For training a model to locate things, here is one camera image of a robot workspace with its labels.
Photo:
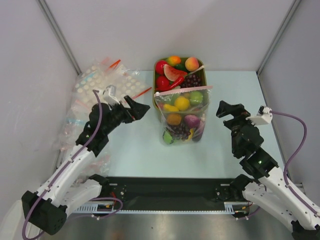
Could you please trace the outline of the green toy watermelon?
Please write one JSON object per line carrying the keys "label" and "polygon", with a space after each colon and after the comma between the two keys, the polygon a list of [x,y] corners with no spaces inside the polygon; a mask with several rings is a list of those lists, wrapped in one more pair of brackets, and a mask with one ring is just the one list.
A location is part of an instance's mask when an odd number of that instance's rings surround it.
{"label": "green toy watermelon", "polygon": [[176,142],[176,140],[166,130],[163,132],[162,139],[163,139],[164,143],[167,145],[171,145]]}

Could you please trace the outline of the brown toy kiwi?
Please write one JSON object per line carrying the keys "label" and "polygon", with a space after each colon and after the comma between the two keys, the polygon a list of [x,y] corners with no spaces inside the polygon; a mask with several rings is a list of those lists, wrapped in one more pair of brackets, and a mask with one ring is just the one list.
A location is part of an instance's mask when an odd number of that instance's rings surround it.
{"label": "brown toy kiwi", "polygon": [[166,117],[166,122],[168,125],[178,126],[182,121],[182,117],[178,113],[170,113]]}

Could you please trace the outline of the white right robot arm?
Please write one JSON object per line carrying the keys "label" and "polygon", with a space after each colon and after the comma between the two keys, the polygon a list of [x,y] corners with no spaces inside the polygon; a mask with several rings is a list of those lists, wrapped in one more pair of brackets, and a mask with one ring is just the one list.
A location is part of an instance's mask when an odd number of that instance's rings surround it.
{"label": "white right robot arm", "polygon": [[295,240],[320,238],[320,207],[311,201],[289,178],[288,164],[281,169],[262,148],[259,126],[272,122],[279,113],[261,106],[251,115],[242,104],[220,101],[218,118],[231,115],[224,126],[231,131],[231,152],[246,172],[233,180],[231,196],[252,202],[280,221]]}

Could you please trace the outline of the dark purple toy grapes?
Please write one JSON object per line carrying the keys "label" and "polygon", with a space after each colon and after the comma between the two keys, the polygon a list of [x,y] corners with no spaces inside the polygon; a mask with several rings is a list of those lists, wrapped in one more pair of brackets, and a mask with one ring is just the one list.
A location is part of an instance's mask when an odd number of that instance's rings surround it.
{"label": "dark purple toy grapes", "polygon": [[190,128],[184,123],[180,123],[179,125],[168,125],[166,131],[174,140],[186,141],[191,135]]}

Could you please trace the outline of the pink toy onion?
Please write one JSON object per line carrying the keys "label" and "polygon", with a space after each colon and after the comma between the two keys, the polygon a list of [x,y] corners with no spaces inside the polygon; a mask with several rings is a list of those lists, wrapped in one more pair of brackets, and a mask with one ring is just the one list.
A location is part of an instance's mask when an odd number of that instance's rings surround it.
{"label": "pink toy onion", "polygon": [[190,129],[194,129],[199,127],[201,119],[196,115],[188,114],[184,117],[184,122]]}

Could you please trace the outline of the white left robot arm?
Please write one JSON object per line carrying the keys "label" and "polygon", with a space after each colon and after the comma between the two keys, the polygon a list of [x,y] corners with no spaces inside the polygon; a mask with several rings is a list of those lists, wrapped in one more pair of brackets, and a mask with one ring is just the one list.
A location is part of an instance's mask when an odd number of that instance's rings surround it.
{"label": "white left robot arm", "polygon": [[22,198],[25,217],[22,238],[27,239],[26,228],[30,223],[43,233],[56,234],[70,214],[88,201],[107,200],[121,203],[111,195],[107,178],[93,174],[75,189],[71,186],[80,173],[97,159],[109,142],[108,135],[120,124],[130,124],[142,119],[150,109],[149,105],[138,103],[126,95],[124,100],[113,105],[98,101],[89,114],[82,132],[69,155],[54,174],[35,192],[26,191]]}

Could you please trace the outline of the purple toy eggplant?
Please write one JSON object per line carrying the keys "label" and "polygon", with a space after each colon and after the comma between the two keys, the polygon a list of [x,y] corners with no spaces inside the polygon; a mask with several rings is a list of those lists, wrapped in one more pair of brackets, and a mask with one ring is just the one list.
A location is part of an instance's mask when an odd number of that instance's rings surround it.
{"label": "purple toy eggplant", "polygon": [[192,141],[193,142],[199,142],[203,136],[204,133],[204,129],[205,129],[205,125],[206,125],[206,114],[203,113],[201,118],[200,118],[200,124],[199,126],[196,128],[196,130],[194,131],[193,137],[192,137]]}

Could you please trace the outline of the clear zip top bag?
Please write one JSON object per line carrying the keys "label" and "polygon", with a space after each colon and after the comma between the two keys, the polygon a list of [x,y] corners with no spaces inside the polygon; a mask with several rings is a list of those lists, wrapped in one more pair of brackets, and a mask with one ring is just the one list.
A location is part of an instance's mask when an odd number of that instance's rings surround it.
{"label": "clear zip top bag", "polygon": [[[167,123],[167,116],[168,114],[179,114],[182,117],[181,123],[185,123],[184,117],[186,115],[195,115],[199,118],[202,117],[203,114],[205,114],[206,119],[207,119],[207,112],[209,109],[210,105],[210,97],[211,97],[211,91],[212,91],[213,86],[212,85],[205,85],[205,86],[198,86],[198,87],[189,87],[189,88],[177,88],[174,90],[169,90],[169,91],[163,91],[163,92],[156,92],[154,94],[154,102],[157,106],[157,109],[159,111],[159,119],[162,124],[163,128],[163,133],[164,131],[167,131],[167,126],[169,125]],[[174,106],[174,102],[177,97],[183,96],[187,99],[190,100],[190,93],[192,91],[200,91],[203,94],[203,102],[202,104],[199,105],[191,105],[188,110],[186,111],[177,111],[177,112],[167,112],[163,110],[164,104],[169,104]],[[186,144],[186,143],[196,143],[192,139],[191,140],[176,140],[175,143],[172,145],[180,145],[180,144]]]}

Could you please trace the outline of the yellow toy lemon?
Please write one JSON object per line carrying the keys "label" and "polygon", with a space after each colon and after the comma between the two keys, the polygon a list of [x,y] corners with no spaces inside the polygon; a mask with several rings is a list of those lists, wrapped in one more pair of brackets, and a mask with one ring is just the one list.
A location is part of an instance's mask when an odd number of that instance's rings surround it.
{"label": "yellow toy lemon", "polygon": [[194,128],[190,129],[188,133],[188,138],[186,140],[190,141],[193,138],[194,133],[195,133],[195,129]]}

